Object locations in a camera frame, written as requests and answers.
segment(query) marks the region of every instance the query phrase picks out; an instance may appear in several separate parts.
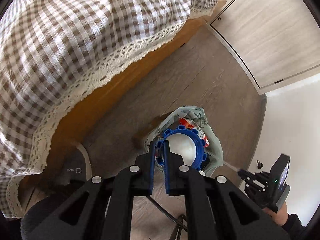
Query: brown checkered fabric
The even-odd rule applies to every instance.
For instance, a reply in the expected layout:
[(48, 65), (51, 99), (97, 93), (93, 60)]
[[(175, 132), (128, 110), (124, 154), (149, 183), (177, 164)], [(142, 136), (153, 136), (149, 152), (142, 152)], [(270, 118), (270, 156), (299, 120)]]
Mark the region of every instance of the brown checkered fabric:
[(45, 167), (60, 119), (217, 0), (14, 0), (0, 21), (0, 208)]

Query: blue gripper pad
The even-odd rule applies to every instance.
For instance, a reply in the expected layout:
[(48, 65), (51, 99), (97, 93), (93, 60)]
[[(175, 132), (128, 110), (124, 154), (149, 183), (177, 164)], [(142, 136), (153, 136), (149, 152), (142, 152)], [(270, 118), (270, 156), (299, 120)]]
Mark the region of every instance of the blue gripper pad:
[(164, 157), (165, 190), (169, 196), (184, 195), (186, 183), (178, 176), (179, 167), (184, 165), (181, 155), (170, 152), (169, 141), (164, 141), (161, 147)]

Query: wood grain floor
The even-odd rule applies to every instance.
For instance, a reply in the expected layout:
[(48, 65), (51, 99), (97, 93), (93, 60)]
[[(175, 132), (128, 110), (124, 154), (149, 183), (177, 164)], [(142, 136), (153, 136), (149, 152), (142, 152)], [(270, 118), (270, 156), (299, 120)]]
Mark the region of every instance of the wood grain floor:
[[(220, 139), (224, 159), (247, 168), (262, 126), (265, 98), (258, 95), (242, 68), (225, 47), (205, 28), (161, 62), (107, 113), (85, 139), (92, 175), (105, 178), (132, 165), (137, 155), (131, 137), (154, 117), (179, 106), (203, 107)], [(239, 185), (236, 173), (219, 167)], [(173, 216), (185, 214), (183, 197), (165, 194), (163, 175), (155, 171), (153, 197)], [(168, 239), (175, 224), (146, 198), (134, 199), (132, 240)], [(182, 233), (181, 239), (187, 239)]]

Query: black cable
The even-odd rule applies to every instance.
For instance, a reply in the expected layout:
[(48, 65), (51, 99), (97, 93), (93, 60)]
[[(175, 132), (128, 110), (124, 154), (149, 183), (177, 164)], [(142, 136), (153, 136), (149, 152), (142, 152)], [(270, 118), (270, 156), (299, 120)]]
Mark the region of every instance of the black cable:
[(181, 223), (179, 220), (177, 220), (175, 217), (173, 217), (167, 210), (165, 210), (162, 206), (160, 206), (151, 196), (147, 196), (147, 199), (150, 200), (150, 202), (156, 206), (157, 209), (159, 209), (163, 214), (165, 214), (168, 218), (170, 218), (173, 222), (175, 222), (178, 226), (182, 227), (183, 230), (188, 232), (188, 228)]
[[(186, 216), (185, 216), (184, 214), (181, 214), (181, 215), (178, 217), (178, 220), (183, 223), (183, 220), (187, 221), (187, 218), (186, 218)], [(181, 227), (178, 228), (177, 240), (180, 240), (180, 237), (181, 237)]]
[(176, 240), (177, 238), (177, 234), (178, 234), (178, 229), (181, 228), (178, 225), (176, 225), (171, 233), (171, 236), (169, 238), (169, 240)]

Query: plastic bag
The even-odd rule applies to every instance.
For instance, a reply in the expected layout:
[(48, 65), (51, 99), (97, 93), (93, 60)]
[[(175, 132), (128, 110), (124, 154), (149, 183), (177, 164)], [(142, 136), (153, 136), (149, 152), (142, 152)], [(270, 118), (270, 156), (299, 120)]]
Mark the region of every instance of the plastic bag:
[(203, 171), (207, 177), (210, 177), (216, 167), (223, 165), (223, 151), (219, 139), (215, 136), (210, 125), (208, 124), (208, 120), (205, 116), (203, 108), (197, 106), (183, 106), (173, 111), (157, 128), (155, 128), (148, 135), (146, 141), (144, 142), (145, 151), (149, 151), (148, 145), (156, 136), (162, 134), (169, 128), (170, 125), (175, 122), (179, 122), (179, 120), (183, 117), (188, 117), (194, 120), (200, 126), (209, 140), (210, 145), (205, 148), (205, 152), (207, 153), (210, 162)]

